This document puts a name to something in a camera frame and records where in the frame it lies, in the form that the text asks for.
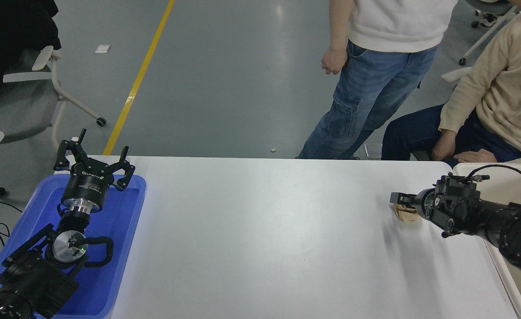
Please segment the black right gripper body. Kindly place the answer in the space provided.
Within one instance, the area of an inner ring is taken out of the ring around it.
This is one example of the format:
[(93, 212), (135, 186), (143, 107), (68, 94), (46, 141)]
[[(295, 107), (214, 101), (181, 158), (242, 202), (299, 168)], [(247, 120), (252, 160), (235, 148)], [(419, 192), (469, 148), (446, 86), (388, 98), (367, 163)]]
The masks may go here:
[(429, 196), (429, 189), (422, 190), (415, 196), (414, 207), (417, 214), (425, 220), (429, 220), (429, 217), (426, 216), (425, 212), (427, 210), (427, 198)]

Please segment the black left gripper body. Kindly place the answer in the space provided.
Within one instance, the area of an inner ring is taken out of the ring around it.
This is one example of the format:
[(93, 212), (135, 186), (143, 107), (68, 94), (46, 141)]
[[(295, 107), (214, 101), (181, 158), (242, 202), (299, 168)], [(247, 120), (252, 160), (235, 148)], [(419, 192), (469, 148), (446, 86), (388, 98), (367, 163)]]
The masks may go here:
[(93, 210), (102, 210), (111, 183), (111, 175), (102, 172), (107, 166), (104, 162), (77, 162), (72, 165), (61, 203), (72, 207), (84, 200), (92, 203)]

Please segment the person's right hand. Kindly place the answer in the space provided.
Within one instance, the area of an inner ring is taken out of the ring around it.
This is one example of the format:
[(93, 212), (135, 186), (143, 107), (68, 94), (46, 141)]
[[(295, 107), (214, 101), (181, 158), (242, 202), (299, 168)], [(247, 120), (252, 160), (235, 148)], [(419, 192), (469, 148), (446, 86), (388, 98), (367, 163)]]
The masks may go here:
[(431, 151), (431, 160), (442, 161), (452, 158), (456, 147), (457, 133), (452, 130), (442, 129), (439, 139)]

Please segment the person's left hand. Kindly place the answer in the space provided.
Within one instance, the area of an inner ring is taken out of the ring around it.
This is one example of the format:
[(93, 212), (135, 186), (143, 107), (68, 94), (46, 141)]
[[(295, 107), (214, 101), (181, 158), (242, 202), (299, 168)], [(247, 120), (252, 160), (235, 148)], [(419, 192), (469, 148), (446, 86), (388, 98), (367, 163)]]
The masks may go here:
[(481, 163), (494, 163), (498, 162), (495, 154), (481, 148), (479, 151), (466, 151), (459, 154), (455, 154), (453, 159), (457, 160), (458, 163), (465, 162), (481, 162)]

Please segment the person's hand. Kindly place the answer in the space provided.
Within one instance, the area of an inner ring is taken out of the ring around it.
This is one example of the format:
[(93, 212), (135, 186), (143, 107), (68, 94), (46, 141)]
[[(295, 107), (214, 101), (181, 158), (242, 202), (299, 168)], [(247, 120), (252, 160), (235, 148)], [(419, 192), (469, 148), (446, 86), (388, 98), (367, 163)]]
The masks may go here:
[(321, 68), (325, 71), (326, 75), (337, 75), (341, 69), (343, 69), (347, 60), (346, 46), (330, 46), (321, 58)]

